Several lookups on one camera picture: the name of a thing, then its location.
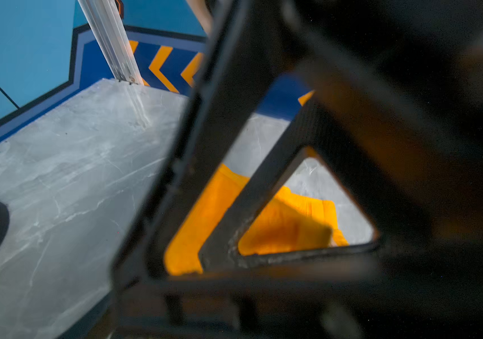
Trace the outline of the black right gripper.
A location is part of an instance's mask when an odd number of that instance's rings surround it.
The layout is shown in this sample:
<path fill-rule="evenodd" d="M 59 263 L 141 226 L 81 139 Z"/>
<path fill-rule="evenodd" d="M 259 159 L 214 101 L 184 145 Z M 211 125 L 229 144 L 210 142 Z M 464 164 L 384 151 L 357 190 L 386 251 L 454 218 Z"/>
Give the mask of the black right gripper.
<path fill-rule="evenodd" d="M 483 248 L 483 1 L 287 1 L 308 81 L 432 221 Z"/>

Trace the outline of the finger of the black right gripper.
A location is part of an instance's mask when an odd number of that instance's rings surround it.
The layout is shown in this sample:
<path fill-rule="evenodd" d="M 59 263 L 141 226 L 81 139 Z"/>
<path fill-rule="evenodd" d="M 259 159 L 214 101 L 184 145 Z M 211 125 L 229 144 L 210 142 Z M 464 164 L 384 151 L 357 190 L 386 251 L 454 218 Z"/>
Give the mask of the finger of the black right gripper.
<path fill-rule="evenodd" d="M 281 272 L 367 258 L 378 242 L 285 254 L 243 257 L 238 242 L 305 159 L 317 157 L 356 201 L 370 195 L 349 178 L 353 161 L 372 179 L 381 172 L 322 108 L 305 105 L 205 242 L 204 274 L 175 278 L 165 253 L 223 158 L 274 80 L 294 58 L 295 36 L 284 9 L 292 1 L 231 1 L 224 5 L 207 46 L 172 149 L 138 212 L 112 267 L 114 338 L 361 338 L 343 305 L 302 299 L 304 278 L 279 281 Z"/>
<path fill-rule="evenodd" d="M 314 98 L 309 99 L 201 247 L 203 270 L 243 270 L 374 251 L 380 238 L 339 174 L 342 165 L 353 163 L 359 168 L 361 160 L 360 151 L 333 123 L 332 116 Z M 338 227 L 348 245 L 240 254 L 241 238 L 283 186 L 300 196 L 334 202 Z"/>

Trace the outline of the yellow microfibre cloth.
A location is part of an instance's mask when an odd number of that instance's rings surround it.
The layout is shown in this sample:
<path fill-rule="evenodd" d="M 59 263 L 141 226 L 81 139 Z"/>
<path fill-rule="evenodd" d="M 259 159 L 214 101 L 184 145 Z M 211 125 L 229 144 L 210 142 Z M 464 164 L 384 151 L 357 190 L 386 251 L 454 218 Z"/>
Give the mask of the yellow microfibre cloth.
<path fill-rule="evenodd" d="M 248 181 L 220 165 L 165 252 L 168 274 L 202 273 L 199 251 Z M 248 256 L 346 245 L 334 202 L 300 196 L 283 186 L 238 248 Z"/>

